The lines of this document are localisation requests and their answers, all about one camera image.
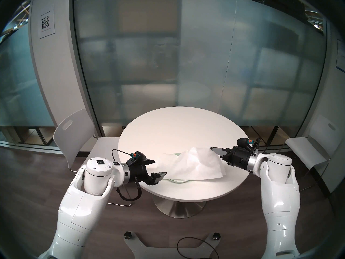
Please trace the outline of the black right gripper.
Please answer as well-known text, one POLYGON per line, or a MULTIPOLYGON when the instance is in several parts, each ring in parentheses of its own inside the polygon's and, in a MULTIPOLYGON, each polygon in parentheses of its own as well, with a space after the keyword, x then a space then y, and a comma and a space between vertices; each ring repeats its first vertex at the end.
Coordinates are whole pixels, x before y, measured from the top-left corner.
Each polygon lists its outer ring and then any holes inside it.
POLYGON ((227 148, 223 149, 219 147, 211 147, 210 149, 215 153, 226 153, 225 155, 221 156, 221 159, 228 160, 228 164, 233 167, 248 167, 250 151, 246 150, 245 148, 234 146, 230 153, 228 153, 227 148))

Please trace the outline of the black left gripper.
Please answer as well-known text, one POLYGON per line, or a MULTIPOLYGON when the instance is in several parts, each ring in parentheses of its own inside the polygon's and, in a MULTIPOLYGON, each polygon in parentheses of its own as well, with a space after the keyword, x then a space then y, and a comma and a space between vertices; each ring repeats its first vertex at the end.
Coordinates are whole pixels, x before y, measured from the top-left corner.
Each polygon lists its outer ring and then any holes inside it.
POLYGON ((133 164, 130 165, 127 163, 129 168, 129 181, 128 183, 135 182, 135 178, 138 182, 144 182, 147 185, 156 185, 161 181, 165 175, 166 172, 152 172, 151 176, 148 175, 146 165, 150 165, 156 163, 154 160, 145 160, 144 164, 133 164))

